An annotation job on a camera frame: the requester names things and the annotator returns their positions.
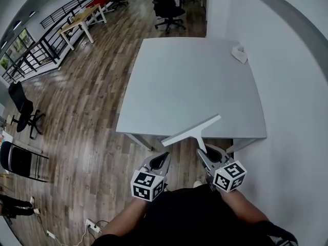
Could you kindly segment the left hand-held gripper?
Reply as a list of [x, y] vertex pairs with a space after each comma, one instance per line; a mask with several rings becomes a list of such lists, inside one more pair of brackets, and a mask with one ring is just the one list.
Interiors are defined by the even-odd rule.
[[169, 152], [161, 152], [147, 157], [142, 166], [134, 171], [130, 182], [135, 198], [152, 202], [164, 191], [171, 162]]

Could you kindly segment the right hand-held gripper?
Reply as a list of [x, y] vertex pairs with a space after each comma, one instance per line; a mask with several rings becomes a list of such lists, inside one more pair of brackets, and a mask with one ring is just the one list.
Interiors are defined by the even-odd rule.
[[209, 172], [206, 180], [218, 190], [231, 192], [242, 185], [247, 170], [238, 160], [218, 166], [218, 163], [227, 163], [230, 157], [220, 147], [205, 144], [207, 152], [197, 149], [196, 154], [203, 167]]

